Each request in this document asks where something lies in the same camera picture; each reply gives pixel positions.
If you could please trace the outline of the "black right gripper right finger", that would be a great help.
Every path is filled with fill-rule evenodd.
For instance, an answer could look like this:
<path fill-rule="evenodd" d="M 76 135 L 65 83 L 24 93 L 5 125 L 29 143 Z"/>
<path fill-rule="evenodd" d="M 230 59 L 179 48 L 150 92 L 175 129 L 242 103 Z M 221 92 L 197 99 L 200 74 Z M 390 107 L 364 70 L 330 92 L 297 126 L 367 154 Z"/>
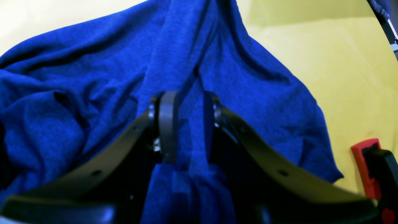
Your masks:
<path fill-rule="evenodd" d="M 292 164 L 209 91 L 204 124 L 208 161 L 226 176 L 239 224 L 377 222 L 371 200 Z"/>

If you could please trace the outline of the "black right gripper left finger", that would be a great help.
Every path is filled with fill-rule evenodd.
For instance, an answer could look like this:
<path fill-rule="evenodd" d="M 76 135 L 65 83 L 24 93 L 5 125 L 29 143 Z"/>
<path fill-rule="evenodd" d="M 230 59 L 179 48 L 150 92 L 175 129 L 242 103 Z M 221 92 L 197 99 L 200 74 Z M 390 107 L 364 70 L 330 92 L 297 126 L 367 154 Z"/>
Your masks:
<path fill-rule="evenodd" d="M 2 224 L 138 224 L 152 170 L 176 163 L 178 92 L 151 98 L 111 145 L 66 175 L 9 197 Z"/>

